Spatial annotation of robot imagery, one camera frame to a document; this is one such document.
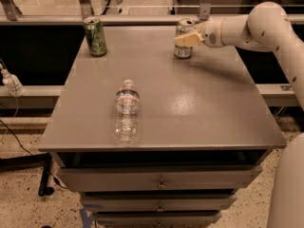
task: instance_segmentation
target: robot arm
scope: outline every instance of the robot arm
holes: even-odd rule
[[[214,18],[196,27],[195,32],[177,36],[175,44],[195,47],[203,42],[209,48],[236,46],[271,51],[304,109],[304,43],[296,36],[280,5],[262,3],[249,15]]]

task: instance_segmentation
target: white device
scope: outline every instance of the white device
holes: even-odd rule
[[[304,109],[304,43],[296,36],[285,10],[266,2],[249,15],[217,17],[197,25],[197,31],[175,38],[177,46],[236,46],[271,51]],[[284,150],[275,172],[268,228],[304,227],[304,133]]]

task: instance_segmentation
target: drawer handle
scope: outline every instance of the drawer handle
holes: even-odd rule
[[[166,187],[167,185],[163,183],[163,180],[161,180],[160,184],[158,184],[158,189],[165,189]]]
[[[159,207],[156,209],[156,212],[159,212],[159,213],[161,213],[161,212],[163,212],[164,210],[163,210],[163,208],[162,208],[162,206],[161,205],[159,205]]]

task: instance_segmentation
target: terrazzo floor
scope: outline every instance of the terrazzo floor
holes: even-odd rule
[[[303,116],[304,114],[295,108],[291,114],[276,118],[288,142],[302,132],[304,123],[300,119],[303,119]],[[5,123],[10,122],[10,118],[2,118],[2,120]],[[22,145],[35,154],[47,123],[48,118],[17,118],[11,127]],[[4,132],[5,128],[1,126],[1,138]],[[274,150],[264,160],[262,173],[246,189],[237,191],[237,201],[228,210],[222,211],[222,218],[208,228],[266,228],[276,166],[282,151]],[[0,145],[0,158],[24,155],[27,153],[8,133]],[[51,172],[56,174],[57,170],[58,167],[54,162]],[[41,175],[40,167],[0,173],[0,227],[84,227],[80,215],[83,209],[80,195],[62,189],[53,182],[52,178],[49,178],[48,186],[53,187],[55,192],[51,196],[40,198],[38,188]],[[95,225],[92,223],[87,227],[95,227]]]

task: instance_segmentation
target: table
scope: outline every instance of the table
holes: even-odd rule
[[[173,54],[175,27],[105,27],[108,53],[86,41],[39,145],[103,225],[204,224],[235,200],[275,148],[271,112],[234,47]],[[115,95],[131,79],[140,139],[113,140]]]

